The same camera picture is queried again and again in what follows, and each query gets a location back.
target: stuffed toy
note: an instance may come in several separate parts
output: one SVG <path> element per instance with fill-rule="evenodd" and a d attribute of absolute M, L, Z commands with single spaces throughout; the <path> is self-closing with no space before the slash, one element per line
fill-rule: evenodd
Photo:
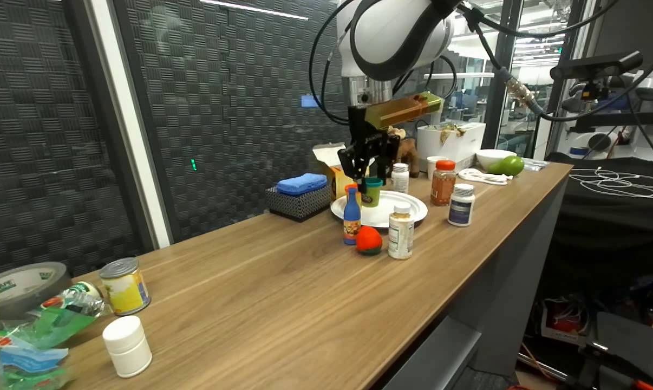
<path fill-rule="evenodd" d="M 400 128 L 389 126 L 387 133 L 396 134 L 401 138 L 399 152 L 396 154 L 396 161 L 391 163 L 389 173 L 391 174 L 394 163 L 406 163 L 408 164 L 408 175 L 412 178 L 417 178 L 420 175 L 420 161 L 418 150 L 415 148 L 415 140 L 413 138 L 406 138 L 406 131 Z"/>

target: tape roll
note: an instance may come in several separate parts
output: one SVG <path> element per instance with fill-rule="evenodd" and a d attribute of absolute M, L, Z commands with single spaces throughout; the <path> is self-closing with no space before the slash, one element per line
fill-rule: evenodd
<path fill-rule="evenodd" d="M 0 274 L 0 319 L 21 320 L 71 286 L 71 277 L 62 263 L 44 262 L 10 269 Z"/>

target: white bowl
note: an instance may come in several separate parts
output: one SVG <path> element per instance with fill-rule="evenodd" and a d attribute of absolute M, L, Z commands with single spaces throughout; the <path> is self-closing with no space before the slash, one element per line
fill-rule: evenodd
<path fill-rule="evenodd" d="M 480 166 L 482 166 L 483 170 L 486 171 L 491 165 L 497 163 L 498 161 L 502 161 L 509 155 L 517 154 L 512 151 L 503 151 L 501 149 L 480 149 L 475 153 L 475 157 L 478 158 Z"/>

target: blue sponge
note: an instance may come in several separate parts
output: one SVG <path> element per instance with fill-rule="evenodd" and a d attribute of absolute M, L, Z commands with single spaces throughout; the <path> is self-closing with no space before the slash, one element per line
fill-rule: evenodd
<path fill-rule="evenodd" d="M 286 195 L 298 197 L 303 193 L 319 190 L 327 185 L 327 177 L 324 175 L 315 175 L 314 173 L 305 173 L 297 178 L 284 179 L 278 182 L 276 190 Z"/>

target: floor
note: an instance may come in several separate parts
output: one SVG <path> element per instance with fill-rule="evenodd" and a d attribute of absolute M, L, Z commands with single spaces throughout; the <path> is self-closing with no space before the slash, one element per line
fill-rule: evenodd
<path fill-rule="evenodd" d="M 529 370 L 524 370 L 517 366 L 517 379 L 519 384 L 530 388 L 531 390 L 555 390 L 555 383 L 546 380 L 541 375 L 537 375 Z"/>

